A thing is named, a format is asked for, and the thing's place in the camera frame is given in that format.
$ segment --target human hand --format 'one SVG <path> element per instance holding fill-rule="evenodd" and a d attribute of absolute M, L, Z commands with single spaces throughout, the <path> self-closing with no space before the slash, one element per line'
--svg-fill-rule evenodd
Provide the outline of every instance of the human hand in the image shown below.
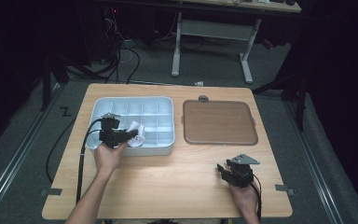
<path fill-rule="evenodd" d="M 110 178 L 112 173 L 118 167 L 121 154 L 126 146 L 127 142 L 124 142 L 121 143 L 119 147 L 112 149 L 105 143 L 101 143 L 97 149 L 95 149 L 94 153 L 95 163 L 97 164 L 97 175 L 103 175 Z"/>
<path fill-rule="evenodd" d="M 257 191 L 260 193 L 260 189 L 255 184 L 252 183 Z M 257 217 L 257 202 L 258 195 L 252 186 L 248 185 L 246 188 L 236 187 L 234 185 L 228 184 L 231 190 L 233 200 L 237 208 L 240 210 L 243 218 L 246 220 L 247 224 L 259 223 Z"/>

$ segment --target human arm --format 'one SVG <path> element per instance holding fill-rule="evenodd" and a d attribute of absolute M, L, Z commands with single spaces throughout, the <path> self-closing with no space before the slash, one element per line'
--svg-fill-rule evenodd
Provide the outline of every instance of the human arm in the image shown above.
<path fill-rule="evenodd" d="M 255 182 L 252 183 L 256 189 L 259 191 Z M 231 190 L 233 200 L 238 210 L 240 211 L 242 217 L 245 219 L 246 224 L 259 224 L 260 221 L 257 217 L 257 193 L 255 190 L 248 185 L 245 188 L 239 188 L 228 184 Z"/>
<path fill-rule="evenodd" d="M 126 146 L 127 143 L 121 143 L 118 148 L 112 149 L 102 143 L 95 149 L 97 174 L 65 223 L 95 223 L 106 185 L 118 167 Z"/>

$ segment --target divided plastic container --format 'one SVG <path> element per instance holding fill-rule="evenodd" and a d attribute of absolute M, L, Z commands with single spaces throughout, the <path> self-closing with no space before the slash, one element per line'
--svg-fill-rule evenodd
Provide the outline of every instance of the divided plastic container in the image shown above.
<path fill-rule="evenodd" d="M 98 99 L 92 110 L 92 123 L 101 116 L 111 113 L 119 115 L 119 130 L 128 129 L 133 121 L 145 126 L 145 141 L 140 147 L 127 147 L 123 156 L 157 156 L 172 152 L 175 139 L 173 121 L 173 103 L 168 97 L 104 97 Z M 101 130 L 101 122 L 95 123 L 91 129 Z M 95 149 L 101 144 L 99 131 L 91 133 L 86 146 Z"/>

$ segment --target person's left hand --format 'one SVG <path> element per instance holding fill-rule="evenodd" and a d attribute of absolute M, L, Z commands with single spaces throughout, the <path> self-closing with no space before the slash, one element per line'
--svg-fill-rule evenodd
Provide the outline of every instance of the person's left hand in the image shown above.
<path fill-rule="evenodd" d="M 107 175 L 110 177 L 120 163 L 121 154 L 127 142 L 121 143 L 119 147 L 112 149 L 105 143 L 101 143 L 95 149 L 94 159 L 97 164 L 97 174 Z"/>

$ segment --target gray carpet floor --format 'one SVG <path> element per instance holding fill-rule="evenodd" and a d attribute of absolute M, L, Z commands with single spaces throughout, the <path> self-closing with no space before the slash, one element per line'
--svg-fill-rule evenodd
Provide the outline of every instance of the gray carpet floor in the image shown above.
<path fill-rule="evenodd" d="M 205 86 L 244 87 L 255 89 L 275 78 L 289 45 L 268 50 L 261 45 L 254 45 L 249 58 L 253 72 L 253 85 L 244 83 L 238 53 L 244 46 L 242 42 L 228 45 L 215 43 L 185 43 L 182 51 L 180 76 L 171 77 L 173 46 L 170 42 L 150 47 L 142 43 L 128 43 L 140 58 L 139 68 L 131 78 L 134 82 L 157 82 L 170 85 L 194 85 L 203 81 Z M 118 70 L 118 80 L 126 80 L 137 64 L 137 58 L 123 49 L 122 63 Z M 115 83 L 114 74 L 110 83 Z M 48 189 L 50 183 L 46 175 L 47 157 L 65 128 L 76 117 L 86 88 L 92 82 L 99 82 L 82 76 L 71 75 L 66 86 L 60 86 L 57 100 L 46 114 L 46 118 L 35 133 L 21 168 L 15 174 L 4 196 L 0 200 L 0 223 L 63 223 L 63 221 L 45 220 L 41 217 L 46 197 L 40 196 L 42 189 Z M 38 85 L 21 109 L 11 119 L 10 125 L 0 139 L 0 176 L 15 155 L 24 136 L 40 114 L 42 105 L 42 85 Z M 293 123 L 288 108 L 291 104 L 282 102 L 279 91 L 268 91 L 255 96 L 262 120 L 265 124 L 268 139 L 281 171 L 283 182 L 295 195 L 289 196 L 293 214 L 288 218 L 263 218 L 262 223 L 331 223 L 321 200 L 315 181 L 310 174 L 303 151 L 303 142 L 298 137 L 298 129 Z M 307 109 L 304 116 L 303 134 L 309 144 L 315 160 L 324 176 L 331 195 L 337 205 L 342 221 L 358 223 L 358 198 L 345 175 L 334 150 L 325 137 L 323 127 L 313 109 L 311 99 L 307 98 Z M 72 127 L 63 133 L 62 139 L 51 155 L 48 170 L 54 176 L 62 152 Z"/>

